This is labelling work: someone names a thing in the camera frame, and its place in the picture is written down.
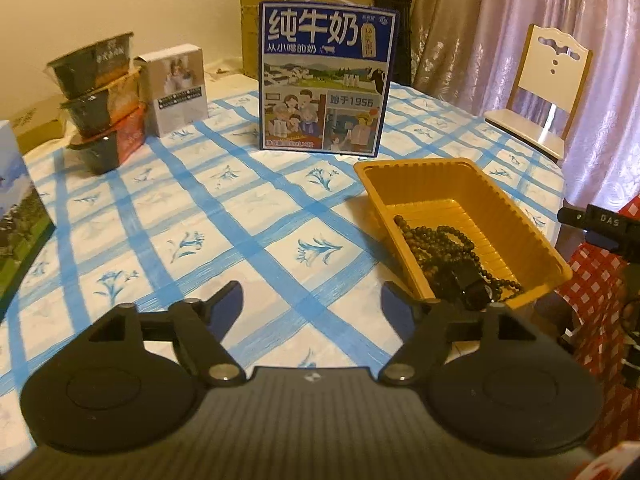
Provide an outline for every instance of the white wooden chair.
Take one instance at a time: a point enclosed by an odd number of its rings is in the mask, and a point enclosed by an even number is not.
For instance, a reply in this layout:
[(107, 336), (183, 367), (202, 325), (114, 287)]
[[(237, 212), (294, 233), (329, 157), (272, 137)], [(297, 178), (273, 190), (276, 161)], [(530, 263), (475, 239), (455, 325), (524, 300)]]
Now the white wooden chair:
[[(542, 43), (544, 40), (553, 40), (556, 46)], [(558, 50), (564, 47), (567, 47), (567, 52), (559, 54)], [(484, 119), (524, 140), (554, 162), (562, 160), (564, 140), (578, 109), (589, 73), (591, 55), (591, 50), (581, 46), (565, 32), (556, 28), (529, 25), (507, 108), (486, 112)], [(552, 104), (545, 126), (539, 126), (511, 110), (518, 88), (531, 92)], [(549, 131), (556, 108), (561, 108), (569, 114), (560, 136)]]

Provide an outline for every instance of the bead necklace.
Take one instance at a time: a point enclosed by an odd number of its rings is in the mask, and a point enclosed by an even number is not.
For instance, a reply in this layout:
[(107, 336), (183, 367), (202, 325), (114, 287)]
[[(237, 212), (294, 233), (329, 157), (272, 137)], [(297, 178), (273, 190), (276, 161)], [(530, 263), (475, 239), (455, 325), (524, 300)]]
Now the bead necklace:
[[(425, 278), (431, 283), (436, 280), (436, 274), (440, 267), (469, 260), (475, 264), (476, 269), (491, 288), (494, 301), (510, 300), (523, 293), (524, 289), (519, 283), (511, 280), (499, 280), (489, 273), (480, 263), (480, 257), (474, 253), (475, 245), (473, 242), (458, 229), (446, 225), (441, 225), (436, 230), (424, 226), (411, 228), (400, 215), (395, 216), (394, 222), (402, 231), (402, 236), (420, 265)], [(456, 243), (447, 235), (455, 236), (461, 243)], [(501, 298), (503, 288), (514, 290), (514, 294), (508, 298)]]

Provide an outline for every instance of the round black pad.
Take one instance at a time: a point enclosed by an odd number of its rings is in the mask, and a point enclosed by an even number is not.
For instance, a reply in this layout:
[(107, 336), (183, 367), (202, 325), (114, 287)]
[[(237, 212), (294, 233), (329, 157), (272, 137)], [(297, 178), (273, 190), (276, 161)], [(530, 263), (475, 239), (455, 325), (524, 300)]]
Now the round black pad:
[(426, 388), (434, 418), (499, 454), (555, 454), (583, 441), (602, 407), (588, 372), (554, 352), (503, 352), (480, 349), (436, 371)]
[(119, 368), (89, 368), (69, 381), (66, 394), (80, 408), (108, 410), (129, 404), (140, 386), (139, 378)]
[(42, 367), (27, 381), (20, 406), (38, 444), (119, 452), (167, 436), (191, 415), (196, 386), (183, 368), (143, 350), (109, 346)]

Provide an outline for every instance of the wall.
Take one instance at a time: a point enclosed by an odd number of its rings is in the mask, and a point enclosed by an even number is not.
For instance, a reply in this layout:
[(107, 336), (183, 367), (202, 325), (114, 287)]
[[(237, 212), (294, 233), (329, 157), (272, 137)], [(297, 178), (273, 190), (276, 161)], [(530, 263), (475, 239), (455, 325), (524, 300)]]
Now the wall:
[(180, 43), (241, 55), (239, 0), (0, 0), (0, 118), (59, 92), (46, 63), (133, 30), (133, 54)]

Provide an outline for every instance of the instant noodle bowl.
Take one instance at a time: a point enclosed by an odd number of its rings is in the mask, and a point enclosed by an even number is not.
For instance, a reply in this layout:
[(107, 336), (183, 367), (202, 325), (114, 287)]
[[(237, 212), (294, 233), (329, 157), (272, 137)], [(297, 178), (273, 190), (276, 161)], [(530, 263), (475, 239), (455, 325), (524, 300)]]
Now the instant noodle bowl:
[(128, 32), (102, 40), (47, 63), (65, 97), (75, 99), (125, 75), (132, 36)]
[(79, 98), (62, 103), (83, 137), (113, 126), (138, 107), (139, 70), (133, 70)]
[(119, 167), (145, 142), (145, 105), (96, 136), (85, 138), (75, 134), (69, 143), (89, 171), (106, 173)]

